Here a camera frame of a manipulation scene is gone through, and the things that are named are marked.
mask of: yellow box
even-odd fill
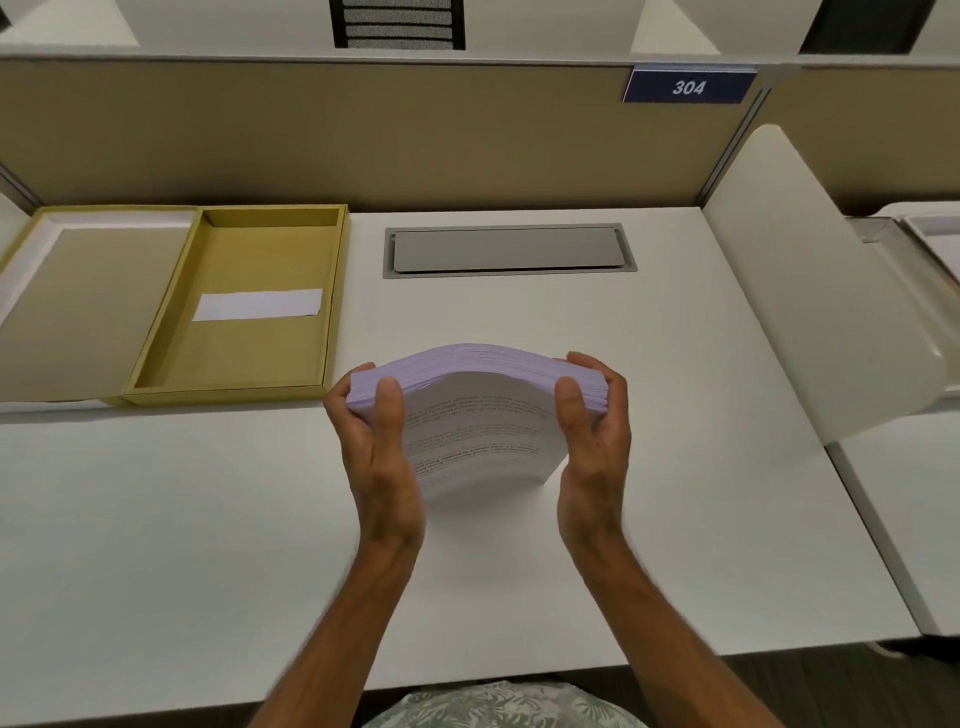
[[[346,206],[38,210],[0,266],[0,411],[321,398],[348,226]],[[194,320],[203,296],[317,289],[315,314]]]

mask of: white label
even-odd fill
[[[204,293],[200,296],[194,321],[233,319],[281,319],[288,316],[316,316],[324,299],[322,288],[298,291],[251,291],[248,293]]]

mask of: number sign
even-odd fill
[[[638,65],[626,104],[739,104],[756,78],[754,66]]]

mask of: white desk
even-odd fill
[[[386,227],[585,222],[639,271],[381,277]],[[627,528],[720,652],[917,634],[699,209],[354,215],[340,337],[340,372],[457,341],[618,368]],[[0,722],[262,698],[356,535],[323,410],[34,418],[0,425]],[[557,487],[431,514],[369,688],[624,662]]]
[[[917,624],[960,634],[960,412],[902,417],[839,450],[841,474]]]

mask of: left hand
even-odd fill
[[[324,399],[326,414],[340,438],[344,468],[360,519],[360,545],[419,551],[426,530],[420,485],[403,453],[406,413],[403,391],[391,376],[380,379],[370,427],[347,407],[348,372]]]

